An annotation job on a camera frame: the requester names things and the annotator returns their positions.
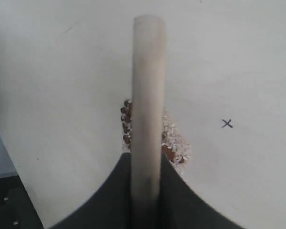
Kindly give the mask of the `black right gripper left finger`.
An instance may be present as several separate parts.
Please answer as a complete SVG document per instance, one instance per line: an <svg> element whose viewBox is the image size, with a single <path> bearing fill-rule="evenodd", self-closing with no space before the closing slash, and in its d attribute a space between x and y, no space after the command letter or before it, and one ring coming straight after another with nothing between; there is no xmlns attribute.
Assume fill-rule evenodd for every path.
<svg viewBox="0 0 286 229"><path fill-rule="evenodd" d="M129 229L131 154L123 153L102 186L53 229Z"/></svg>

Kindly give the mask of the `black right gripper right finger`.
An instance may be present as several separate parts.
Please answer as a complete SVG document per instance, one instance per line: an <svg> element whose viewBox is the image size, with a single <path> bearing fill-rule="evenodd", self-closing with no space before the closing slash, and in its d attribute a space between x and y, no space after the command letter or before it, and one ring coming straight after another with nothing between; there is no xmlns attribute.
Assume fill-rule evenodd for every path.
<svg viewBox="0 0 286 229"><path fill-rule="evenodd" d="M240 229L210 207L183 181L165 155L161 157L159 229Z"/></svg>

